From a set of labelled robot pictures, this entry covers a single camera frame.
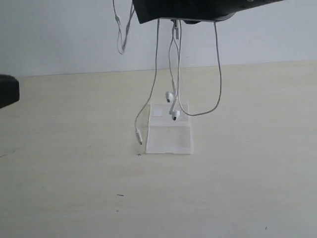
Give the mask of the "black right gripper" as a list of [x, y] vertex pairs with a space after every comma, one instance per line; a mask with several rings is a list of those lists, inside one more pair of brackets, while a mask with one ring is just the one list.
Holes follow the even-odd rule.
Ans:
[[183, 20], [187, 24], [219, 22], [235, 13], [278, 2], [277, 0], [134, 0], [139, 23], [159, 18]]

